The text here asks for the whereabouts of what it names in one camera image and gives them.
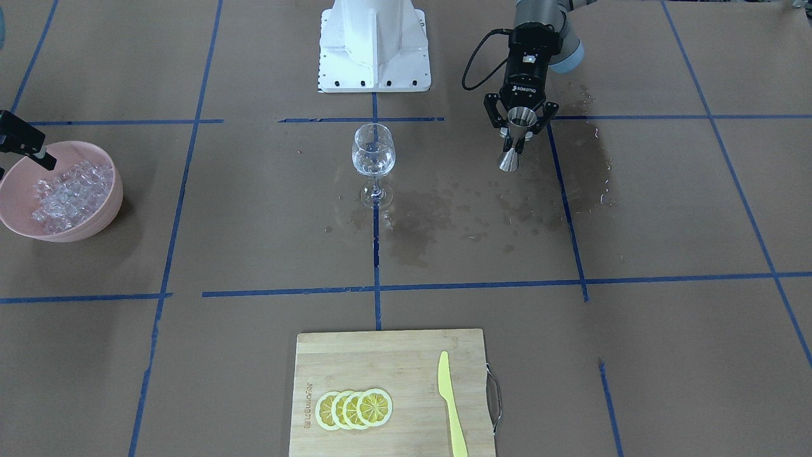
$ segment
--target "clear plastic ice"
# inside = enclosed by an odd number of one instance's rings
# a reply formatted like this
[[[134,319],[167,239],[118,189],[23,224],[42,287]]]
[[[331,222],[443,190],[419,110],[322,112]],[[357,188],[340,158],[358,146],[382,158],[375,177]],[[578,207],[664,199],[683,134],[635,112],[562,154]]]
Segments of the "clear plastic ice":
[[[61,176],[39,180],[34,189],[40,207],[31,217],[49,235],[72,229],[102,207],[114,178],[115,171],[108,163],[99,165],[83,160]]]

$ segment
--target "yellow knife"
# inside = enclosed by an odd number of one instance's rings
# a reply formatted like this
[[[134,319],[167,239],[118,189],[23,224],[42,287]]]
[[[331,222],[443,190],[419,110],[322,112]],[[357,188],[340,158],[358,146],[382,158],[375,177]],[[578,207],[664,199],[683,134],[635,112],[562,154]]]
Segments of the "yellow knife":
[[[462,435],[460,417],[456,413],[454,403],[454,390],[451,388],[451,369],[448,367],[448,352],[440,353],[440,363],[437,366],[437,387],[440,395],[448,405],[448,426],[451,429],[451,452],[454,457],[468,457],[468,448],[465,447],[465,437]]]

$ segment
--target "metal jigger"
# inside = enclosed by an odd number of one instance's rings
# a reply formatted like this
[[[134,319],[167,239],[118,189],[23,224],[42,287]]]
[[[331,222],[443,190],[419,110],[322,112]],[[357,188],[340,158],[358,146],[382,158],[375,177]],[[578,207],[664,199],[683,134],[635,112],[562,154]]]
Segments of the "metal jigger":
[[[536,113],[527,107],[514,107],[507,112],[507,136],[502,155],[499,156],[499,169],[514,172],[519,167],[519,154],[525,148],[527,130],[536,124]]]

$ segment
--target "wine glass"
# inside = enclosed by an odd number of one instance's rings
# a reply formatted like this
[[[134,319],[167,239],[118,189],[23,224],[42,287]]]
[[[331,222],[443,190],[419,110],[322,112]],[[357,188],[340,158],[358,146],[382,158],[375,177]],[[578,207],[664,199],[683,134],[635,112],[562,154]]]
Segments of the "wine glass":
[[[352,164],[369,178],[359,194],[362,205],[385,207],[392,202],[391,186],[380,183],[395,166],[395,143],[386,125],[370,123],[358,128],[352,143]]]

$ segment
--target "glass base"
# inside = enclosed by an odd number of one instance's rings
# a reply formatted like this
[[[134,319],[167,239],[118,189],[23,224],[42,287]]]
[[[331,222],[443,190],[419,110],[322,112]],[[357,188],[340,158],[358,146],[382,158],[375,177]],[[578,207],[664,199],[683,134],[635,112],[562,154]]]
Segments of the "glass base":
[[[378,202],[378,208],[388,207],[392,203],[393,196],[392,186],[385,183],[375,185],[375,180],[366,181],[364,187],[361,187],[361,191],[358,193],[361,205],[368,208],[373,208],[376,201]]]

